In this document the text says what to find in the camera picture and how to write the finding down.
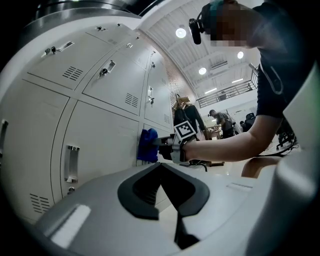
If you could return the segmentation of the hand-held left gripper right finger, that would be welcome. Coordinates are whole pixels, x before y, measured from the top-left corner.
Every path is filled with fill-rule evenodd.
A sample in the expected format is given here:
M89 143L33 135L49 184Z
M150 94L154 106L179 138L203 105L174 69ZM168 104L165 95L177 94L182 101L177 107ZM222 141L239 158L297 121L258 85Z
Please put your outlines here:
M275 249L271 190L275 166L262 169L259 177L246 178L203 172L164 163L170 175L190 178L194 195L183 203L200 210L178 216L176 238L162 243L164 256L267 256Z

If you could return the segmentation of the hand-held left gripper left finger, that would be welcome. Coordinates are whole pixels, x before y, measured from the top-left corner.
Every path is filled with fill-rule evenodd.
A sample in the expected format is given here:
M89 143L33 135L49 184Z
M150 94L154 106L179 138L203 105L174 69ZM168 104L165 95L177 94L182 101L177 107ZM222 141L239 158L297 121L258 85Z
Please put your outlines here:
M93 178L55 204L36 223L58 256L171 256L180 251L156 208L166 172L154 163Z

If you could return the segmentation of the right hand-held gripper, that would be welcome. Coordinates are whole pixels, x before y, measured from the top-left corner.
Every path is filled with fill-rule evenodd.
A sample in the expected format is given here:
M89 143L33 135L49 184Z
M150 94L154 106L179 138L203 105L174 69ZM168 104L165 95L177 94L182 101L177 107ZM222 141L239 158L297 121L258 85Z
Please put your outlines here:
M189 121L174 126L174 133L170 136L156 138L152 145L159 146L158 152L165 160L173 161L178 165L189 165L183 146L195 140L196 132Z

